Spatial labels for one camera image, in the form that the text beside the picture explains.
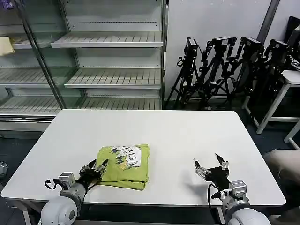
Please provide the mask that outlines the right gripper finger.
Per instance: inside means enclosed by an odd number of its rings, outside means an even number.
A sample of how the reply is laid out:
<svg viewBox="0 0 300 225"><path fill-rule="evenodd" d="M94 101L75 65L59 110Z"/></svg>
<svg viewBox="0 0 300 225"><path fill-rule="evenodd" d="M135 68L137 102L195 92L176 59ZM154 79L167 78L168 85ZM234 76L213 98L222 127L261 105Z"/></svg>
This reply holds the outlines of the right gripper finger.
<svg viewBox="0 0 300 225"><path fill-rule="evenodd" d="M209 171L208 169L202 167L196 158L194 158L194 164L195 164L195 173L199 177L204 179L205 181L208 181L208 178L211 174L211 171Z"/></svg>
<svg viewBox="0 0 300 225"><path fill-rule="evenodd" d="M222 156L220 156L219 154L215 153L215 157L217 159L217 161L220 163L220 166L217 167L217 169L219 171L229 171L229 162L228 161L225 161L223 159Z"/></svg>

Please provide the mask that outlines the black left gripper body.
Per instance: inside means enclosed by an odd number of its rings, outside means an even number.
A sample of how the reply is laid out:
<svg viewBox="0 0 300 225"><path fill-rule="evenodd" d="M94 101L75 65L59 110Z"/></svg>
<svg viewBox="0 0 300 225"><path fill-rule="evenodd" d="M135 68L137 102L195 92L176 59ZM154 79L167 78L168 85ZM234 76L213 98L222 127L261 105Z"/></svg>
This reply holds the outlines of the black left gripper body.
<svg viewBox="0 0 300 225"><path fill-rule="evenodd" d="M88 166L84 166L79 171L79 178L75 182L82 184L85 188L89 188L91 183L93 183L96 180L99 180L101 176L102 176L101 169L89 168Z"/></svg>

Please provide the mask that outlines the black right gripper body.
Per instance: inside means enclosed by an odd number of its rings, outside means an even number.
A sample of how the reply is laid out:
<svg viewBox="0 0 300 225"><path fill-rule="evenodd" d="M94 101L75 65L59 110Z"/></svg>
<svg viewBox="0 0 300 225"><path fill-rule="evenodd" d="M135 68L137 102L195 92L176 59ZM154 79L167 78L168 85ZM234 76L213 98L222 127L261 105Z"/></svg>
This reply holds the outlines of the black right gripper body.
<svg viewBox="0 0 300 225"><path fill-rule="evenodd" d="M221 166L213 167L208 169L208 173L204 176L206 181L212 182L217 189L228 189L229 188L229 169L224 169Z"/></svg>

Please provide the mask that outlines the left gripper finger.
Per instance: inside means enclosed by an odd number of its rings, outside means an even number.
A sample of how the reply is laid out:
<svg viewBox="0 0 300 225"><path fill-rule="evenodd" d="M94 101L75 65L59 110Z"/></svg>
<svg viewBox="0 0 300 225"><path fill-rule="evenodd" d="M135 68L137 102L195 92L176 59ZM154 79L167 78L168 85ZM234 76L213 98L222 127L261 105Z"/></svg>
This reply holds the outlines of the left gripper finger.
<svg viewBox="0 0 300 225"><path fill-rule="evenodd" d="M108 165L109 159L104 160L104 162L95 168L95 173L97 175L103 175L103 173L106 171L106 167Z"/></svg>
<svg viewBox="0 0 300 225"><path fill-rule="evenodd" d="M96 159L92 160L91 162L89 162L87 165L84 165L81 169L80 169L80 173L88 173L90 171L94 170L94 165L96 164Z"/></svg>

